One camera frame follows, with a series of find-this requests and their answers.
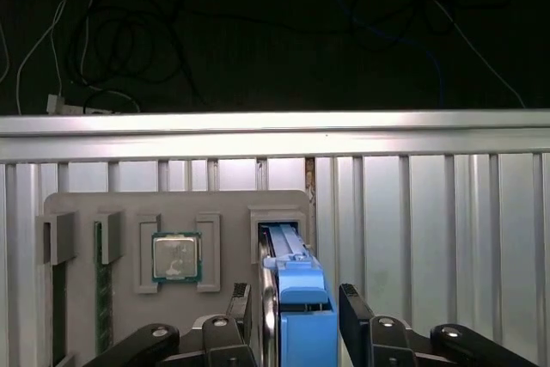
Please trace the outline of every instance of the metal frame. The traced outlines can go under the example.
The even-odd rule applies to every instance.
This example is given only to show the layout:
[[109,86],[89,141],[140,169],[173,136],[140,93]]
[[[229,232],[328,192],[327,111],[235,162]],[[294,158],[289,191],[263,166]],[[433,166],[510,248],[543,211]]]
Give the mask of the metal frame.
[[[458,315],[504,343],[518,325],[510,310],[536,298],[536,314],[514,330],[532,346],[515,350],[550,361],[549,152],[550,111],[2,118],[0,365],[47,365],[38,356],[49,340],[47,283],[26,280],[46,276],[29,256],[34,215],[48,194],[287,189],[289,175],[317,205],[317,250],[335,284],[370,291],[378,281],[367,282],[367,272],[386,270],[378,266],[392,254],[387,288],[368,297],[377,311],[399,309],[417,328],[426,306],[433,320],[420,324]],[[315,159],[315,174],[304,171],[304,158]],[[525,237],[517,225],[534,232]],[[389,237],[396,241],[385,243]],[[445,246],[456,249],[445,256]],[[447,277],[443,266],[421,265],[424,256],[455,264]],[[440,304],[423,301],[440,278],[432,294]]]
[[0,162],[549,150],[550,113],[233,113],[0,119]]

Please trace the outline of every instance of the gray mounting board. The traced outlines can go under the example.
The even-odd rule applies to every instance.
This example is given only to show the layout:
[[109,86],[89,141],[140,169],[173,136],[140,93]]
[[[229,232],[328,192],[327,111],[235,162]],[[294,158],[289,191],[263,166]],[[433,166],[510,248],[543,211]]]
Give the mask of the gray mounting board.
[[[257,314],[258,269],[251,251],[262,221],[300,217],[307,239],[309,202],[300,191],[185,193],[55,193],[45,215],[73,213],[74,258],[66,261],[66,347],[75,367],[95,357],[95,223],[109,223],[104,248],[111,248],[113,341],[143,325],[160,322],[185,333],[202,315],[225,313],[234,283],[249,283]],[[200,283],[157,284],[151,277],[152,234],[199,232]]]

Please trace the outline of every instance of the aluminum rail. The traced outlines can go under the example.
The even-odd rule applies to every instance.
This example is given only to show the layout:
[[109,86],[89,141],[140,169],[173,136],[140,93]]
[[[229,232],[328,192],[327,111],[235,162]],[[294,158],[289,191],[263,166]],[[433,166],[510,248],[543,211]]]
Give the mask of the aluminum rail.
[[269,257],[269,246],[263,235],[258,242],[261,308],[259,318],[260,365],[278,367],[278,299],[277,282],[271,270],[263,267],[264,258]]
[[550,111],[206,113],[0,118],[0,138],[208,132],[550,127]]

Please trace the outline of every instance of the corrugated metal panel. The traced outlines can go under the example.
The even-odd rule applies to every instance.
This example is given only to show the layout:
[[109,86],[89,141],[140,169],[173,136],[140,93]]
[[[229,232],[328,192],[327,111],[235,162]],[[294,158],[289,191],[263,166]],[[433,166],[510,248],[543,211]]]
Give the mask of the corrugated metal panel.
[[[285,150],[284,140],[292,136],[285,132],[264,139],[288,155],[259,151],[244,159],[228,159],[234,149],[225,146],[220,149],[224,156],[178,159],[170,151],[186,138],[163,143],[164,137],[158,137],[159,151],[171,154],[160,161],[147,152],[155,137],[126,137],[130,156],[119,156],[119,148],[109,146],[117,138],[105,137],[103,147],[100,138],[88,137],[75,139],[75,145],[93,144],[80,159],[93,160],[94,149],[94,162],[64,158],[65,163],[0,164],[0,248],[8,253],[7,261],[0,261],[0,286],[6,277],[10,282],[9,290],[0,289],[0,355],[9,347],[10,366],[48,365],[42,356],[49,352],[51,321],[45,315],[50,291],[47,272],[34,263],[34,217],[49,194],[299,189],[311,198],[316,250],[334,288],[341,282],[357,284],[376,312],[399,316],[421,333],[457,321],[547,365],[547,130],[460,130],[452,136],[434,130],[428,135],[421,141],[420,132],[401,128],[396,133],[347,131],[337,139],[323,132],[309,136],[320,145],[309,152],[312,146],[300,138]],[[521,146],[526,136],[532,139]],[[235,136],[231,142],[248,138]],[[458,145],[454,150],[447,138]],[[252,137],[253,144],[259,141]],[[27,145],[34,141],[18,142],[11,147],[17,154],[32,153]],[[299,143],[304,152],[294,149]],[[336,149],[326,150],[331,143]],[[484,145],[485,154],[479,150]],[[335,156],[338,148],[347,154]],[[487,155],[498,149],[512,153]],[[42,160],[44,154],[28,159]],[[2,322],[6,315],[9,337]]]

